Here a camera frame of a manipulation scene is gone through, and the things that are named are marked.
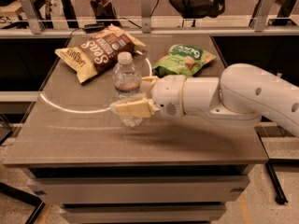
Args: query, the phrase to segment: snack bag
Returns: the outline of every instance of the snack bag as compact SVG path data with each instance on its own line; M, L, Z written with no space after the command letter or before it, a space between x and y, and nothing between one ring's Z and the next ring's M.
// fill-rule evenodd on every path
M55 53L77 71L80 83L117 63L122 51L134 52L146 45L122 28L110 25L78 47L56 49Z
M161 58L154 66L158 77L167 75L185 75L192 77L205 64L216 58L210 52L196 46L174 45L168 55Z

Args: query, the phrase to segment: bottle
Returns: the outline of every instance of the bottle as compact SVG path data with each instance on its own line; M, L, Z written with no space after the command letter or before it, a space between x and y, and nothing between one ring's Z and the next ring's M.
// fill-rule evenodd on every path
M118 55L118 63L113 69L115 92L119 99L132 97L140 93L141 75L135 70L130 52L121 52ZM121 116L122 123L127 127L135 127L141 124L142 118L134 116Z

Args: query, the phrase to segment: metal post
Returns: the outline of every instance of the metal post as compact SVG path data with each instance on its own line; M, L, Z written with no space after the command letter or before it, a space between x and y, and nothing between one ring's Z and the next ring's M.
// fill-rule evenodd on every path
M142 32L144 34L150 33L151 30L151 11L150 0L141 0L141 23Z
M36 9L32 0L19 0L21 3L21 7L26 14L29 28L33 34L41 34L41 32L45 29L44 25L37 16Z
M273 3L274 0L261 0L261 3L257 7L255 19L252 21L251 24L251 27L254 28L254 31L261 32L264 30L270 12L270 8Z

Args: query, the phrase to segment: table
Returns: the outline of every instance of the table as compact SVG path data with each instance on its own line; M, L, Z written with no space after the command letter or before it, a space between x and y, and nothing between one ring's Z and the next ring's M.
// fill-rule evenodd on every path
M147 45L135 56L143 74L178 43L217 55L197 76L219 77L224 69L209 35L134 36ZM74 35L68 46L88 37ZM256 132L159 114L128 129L118 116L100 112L116 99L111 75L108 70L81 85L59 61L4 165L24 168L32 191L45 203L60 205L70 223L220 218L225 202L249 184L252 167L268 160Z

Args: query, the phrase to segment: white robotic arm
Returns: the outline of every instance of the white robotic arm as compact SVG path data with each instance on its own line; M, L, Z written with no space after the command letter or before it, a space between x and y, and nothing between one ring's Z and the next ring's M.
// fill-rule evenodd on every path
M257 126L264 116L299 136L299 88L253 65L238 63L217 77L154 79L147 98L111 105L119 115L200 116L224 127Z

